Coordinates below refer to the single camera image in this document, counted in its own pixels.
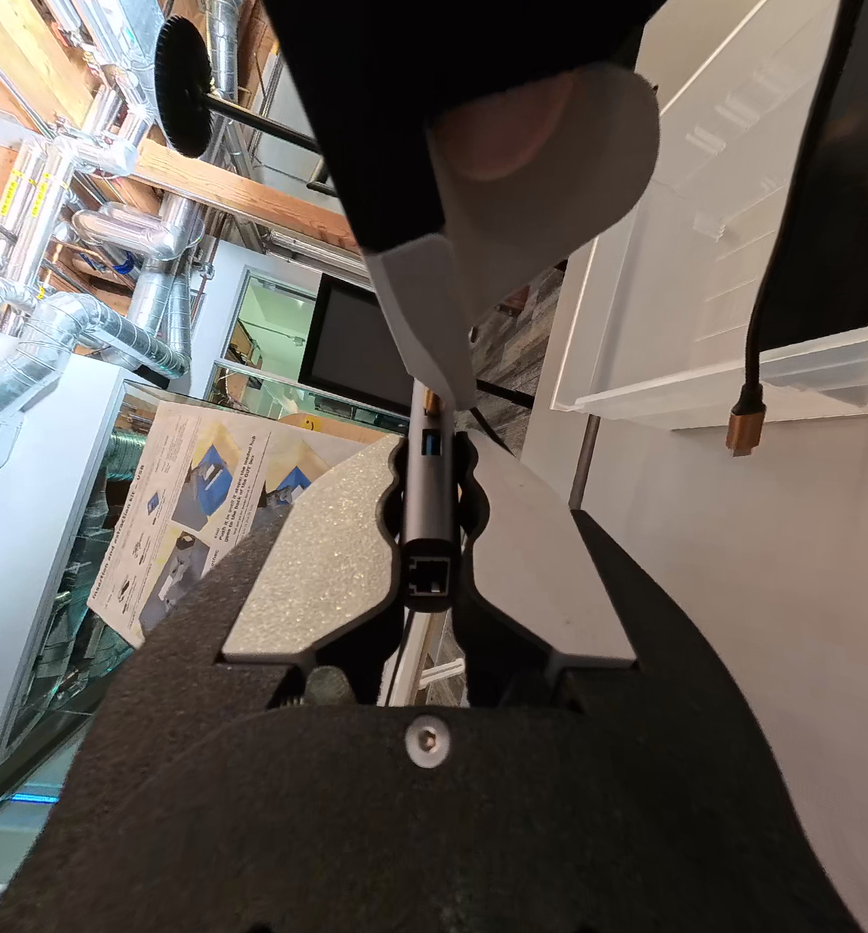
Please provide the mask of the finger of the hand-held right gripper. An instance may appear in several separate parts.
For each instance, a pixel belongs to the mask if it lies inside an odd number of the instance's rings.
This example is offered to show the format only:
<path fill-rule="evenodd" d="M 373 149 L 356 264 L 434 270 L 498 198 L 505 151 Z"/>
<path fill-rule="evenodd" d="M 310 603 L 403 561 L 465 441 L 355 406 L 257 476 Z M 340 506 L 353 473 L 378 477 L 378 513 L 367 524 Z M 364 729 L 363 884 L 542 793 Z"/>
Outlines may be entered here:
<path fill-rule="evenodd" d="M 470 410 L 477 393 L 472 305 L 446 227 L 367 249 L 365 265 L 406 371 L 456 410 Z"/>
<path fill-rule="evenodd" d="M 432 140 L 448 111 L 566 72 L 577 83 L 554 136 L 521 171 L 491 183 L 454 173 Z M 452 64 L 429 91 L 428 174 L 472 305 L 472 323 L 533 274 L 622 219 L 653 175 L 656 93 L 622 64 Z"/>

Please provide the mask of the printed instruction sheet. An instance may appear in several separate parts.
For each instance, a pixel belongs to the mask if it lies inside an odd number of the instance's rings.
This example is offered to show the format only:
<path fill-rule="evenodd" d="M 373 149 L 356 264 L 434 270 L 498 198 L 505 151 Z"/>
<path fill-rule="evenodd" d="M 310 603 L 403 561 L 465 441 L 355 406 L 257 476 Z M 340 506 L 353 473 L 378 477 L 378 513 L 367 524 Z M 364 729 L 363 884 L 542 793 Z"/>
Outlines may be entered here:
<path fill-rule="evenodd" d="M 160 403 L 88 607 L 141 647 L 252 530 L 363 447 L 252 414 Z"/>

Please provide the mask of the person's right hand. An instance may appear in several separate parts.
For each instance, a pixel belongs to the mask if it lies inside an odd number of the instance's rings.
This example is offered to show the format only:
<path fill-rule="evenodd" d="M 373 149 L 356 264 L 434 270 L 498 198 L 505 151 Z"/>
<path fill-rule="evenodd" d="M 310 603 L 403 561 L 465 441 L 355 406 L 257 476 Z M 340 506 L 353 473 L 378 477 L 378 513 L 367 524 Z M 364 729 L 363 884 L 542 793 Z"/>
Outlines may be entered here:
<path fill-rule="evenodd" d="M 561 75 L 490 94 L 440 117 L 432 140 L 458 176 L 491 183 L 524 169 L 554 136 L 577 83 Z"/>

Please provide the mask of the large round silver duct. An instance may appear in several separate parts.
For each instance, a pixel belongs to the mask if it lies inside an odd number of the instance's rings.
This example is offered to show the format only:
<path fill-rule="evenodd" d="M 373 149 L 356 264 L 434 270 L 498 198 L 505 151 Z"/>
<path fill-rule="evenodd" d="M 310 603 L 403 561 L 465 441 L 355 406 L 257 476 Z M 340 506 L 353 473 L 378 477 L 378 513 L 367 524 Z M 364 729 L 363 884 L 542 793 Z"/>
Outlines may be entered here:
<path fill-rule="evenodd" d="M 171 311 L 169 320 L 161 340 L 96 297 L 61 292 L 44 299 L 11 354 L 0 360 L 0 468 L 19 436 L 24 407 L 61 379 L 78 345 L 119 351 L 169 379 L 185 375 L 191 365 L 190 318 Z"/>

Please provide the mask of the black monitor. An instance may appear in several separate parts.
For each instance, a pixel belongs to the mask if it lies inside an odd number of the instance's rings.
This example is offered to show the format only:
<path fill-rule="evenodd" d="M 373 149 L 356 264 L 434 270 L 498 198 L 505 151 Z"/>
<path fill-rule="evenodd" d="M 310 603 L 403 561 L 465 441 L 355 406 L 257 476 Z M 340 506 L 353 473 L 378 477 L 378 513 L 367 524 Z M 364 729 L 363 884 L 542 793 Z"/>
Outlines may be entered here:
<path fill-rule="evenodd" d="M 407 372 L 373 292 L 322 274 L 300 364 L 305 386 L 410 414 Z"/>

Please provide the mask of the clear plastic bin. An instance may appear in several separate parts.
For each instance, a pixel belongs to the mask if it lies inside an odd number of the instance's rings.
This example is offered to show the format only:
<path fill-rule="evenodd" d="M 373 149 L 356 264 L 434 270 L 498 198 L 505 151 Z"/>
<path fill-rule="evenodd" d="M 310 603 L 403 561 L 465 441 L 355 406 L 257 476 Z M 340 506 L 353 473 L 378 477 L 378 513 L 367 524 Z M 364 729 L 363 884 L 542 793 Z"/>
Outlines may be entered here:
<path fill-rule="evenodd" d="M 841 2 L 757 2 L 661 108 L 638 205 L 600 234 L 551 407 L 723 426 Z M 768 422 L 868 414 L 868 327 L 761 351 Z"/>

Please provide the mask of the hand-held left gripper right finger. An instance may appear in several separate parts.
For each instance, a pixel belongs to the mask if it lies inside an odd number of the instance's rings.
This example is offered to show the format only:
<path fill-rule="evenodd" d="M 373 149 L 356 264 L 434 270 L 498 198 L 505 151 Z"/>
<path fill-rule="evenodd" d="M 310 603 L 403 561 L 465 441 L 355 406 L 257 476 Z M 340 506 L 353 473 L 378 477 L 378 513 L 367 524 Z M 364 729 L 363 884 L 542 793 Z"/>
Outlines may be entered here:
<path fill-rule="evenodd" d="M 489 665 L 633 665 L 563 498 L 486 435 L 464 441 L 469 536 L 454 615 L 464 649 Z"/>

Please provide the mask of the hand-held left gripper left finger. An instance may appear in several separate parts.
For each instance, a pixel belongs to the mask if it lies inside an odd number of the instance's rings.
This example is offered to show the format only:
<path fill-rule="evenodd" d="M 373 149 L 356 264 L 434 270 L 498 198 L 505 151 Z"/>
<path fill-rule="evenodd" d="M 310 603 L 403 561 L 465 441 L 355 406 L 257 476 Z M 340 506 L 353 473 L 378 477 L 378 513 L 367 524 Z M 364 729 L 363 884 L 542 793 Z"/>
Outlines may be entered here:
<path fill-rule="evenodd" d="M 222 646 L 234 663 L 313 665 L 356 636 L 385 662 L 403 631 L 399 556 L 383 505 L 403 444 L 384 437 L 333 467 L 296 500 Z"/>

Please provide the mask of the galvanised rectangular air duct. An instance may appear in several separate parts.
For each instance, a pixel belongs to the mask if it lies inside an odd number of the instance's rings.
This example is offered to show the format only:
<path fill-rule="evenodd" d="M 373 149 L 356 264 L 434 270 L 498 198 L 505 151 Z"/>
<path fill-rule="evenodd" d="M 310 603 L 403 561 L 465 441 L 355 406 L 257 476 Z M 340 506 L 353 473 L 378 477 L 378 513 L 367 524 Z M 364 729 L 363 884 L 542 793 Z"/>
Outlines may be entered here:
<path fill-rule="evenodd" d="M 162 10 L 156 1 L 46 1 L 60 33 L 99 68 L 126 72 L 153 121 L 154 62 Z"/>

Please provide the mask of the instruction sheet on stand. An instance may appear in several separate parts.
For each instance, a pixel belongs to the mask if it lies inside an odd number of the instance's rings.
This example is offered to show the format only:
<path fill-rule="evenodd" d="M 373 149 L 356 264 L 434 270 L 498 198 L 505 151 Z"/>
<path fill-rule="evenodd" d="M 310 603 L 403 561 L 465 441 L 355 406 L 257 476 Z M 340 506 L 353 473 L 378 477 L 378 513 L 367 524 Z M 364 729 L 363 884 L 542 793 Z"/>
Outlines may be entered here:
<path fill-rule="evenodd" d="M 304 412 L 288 414 L 279 418 L 278 422 L 326 436 L 355 441 L 366 446 L 375 444 L 384 437 L 392 437 L 396 441 L 403 438 L 399 433 L 381 431 L 374 427 L 351 421 L 340 421 L 321 414 L 308 414 Z"/>

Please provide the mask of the black plastic divider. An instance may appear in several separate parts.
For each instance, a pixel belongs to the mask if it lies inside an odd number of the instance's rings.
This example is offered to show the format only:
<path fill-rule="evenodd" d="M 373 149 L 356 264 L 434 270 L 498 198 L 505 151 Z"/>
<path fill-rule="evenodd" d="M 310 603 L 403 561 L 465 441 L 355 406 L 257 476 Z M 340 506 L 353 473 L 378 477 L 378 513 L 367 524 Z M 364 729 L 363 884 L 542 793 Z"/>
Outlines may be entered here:
<path fill-rule="evenodd" d="M 839 4 L 756 313 L 762 352 L 868 327 L 868 1 Z"/>

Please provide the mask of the wooden ceiling beam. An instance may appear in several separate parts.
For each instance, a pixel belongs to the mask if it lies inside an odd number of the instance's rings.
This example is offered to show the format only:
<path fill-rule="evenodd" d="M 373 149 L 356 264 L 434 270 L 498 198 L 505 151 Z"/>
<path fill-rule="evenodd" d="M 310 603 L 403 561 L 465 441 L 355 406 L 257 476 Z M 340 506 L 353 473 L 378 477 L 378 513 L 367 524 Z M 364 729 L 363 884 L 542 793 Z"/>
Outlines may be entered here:
<path fill-rule="evenodd" d="M 133 176 L 149 186 L 217 208 L 262 226 L 283 228 L 305 238 L 359 255 L 347 219 L 301 198 L 272 189 L 224 168 L 183 157 L 146 139 Z"/>

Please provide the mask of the silver insulated pipes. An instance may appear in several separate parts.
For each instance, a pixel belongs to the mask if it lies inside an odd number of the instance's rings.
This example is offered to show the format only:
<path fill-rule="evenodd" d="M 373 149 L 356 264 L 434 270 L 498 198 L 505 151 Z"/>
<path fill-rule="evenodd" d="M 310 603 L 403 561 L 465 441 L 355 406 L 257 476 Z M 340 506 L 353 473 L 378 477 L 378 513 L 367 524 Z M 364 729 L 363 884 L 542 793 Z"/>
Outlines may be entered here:
<path fill-rule="evenodd" d="M 81 131 L 58 134 L 42 146 L 44 162 L 33 175 L 31 201 L 20 214 L 18 238 L 8 261 L 0 260 L 0 312 L 6 305 L 31 312 L 35 277 L 67 203 L 75 173 L 123 176 L 136 167 L 137 148 L 153 119 L 139 90 L 119 92 L 103 87 L 94 97 Z M 203 236 L 199 206 L 166 195 L 158 216 L 123 204 L 104 204 L 74 216 L 73 226 L 90 245 L 109 244 L 148 261 L 140 274 L 127 320 L 139 332 L 158 338 L 175 358 L 170 368 L 181 375 L 190 367 L 190 309 L 172 295 L 185 253 Z"/>

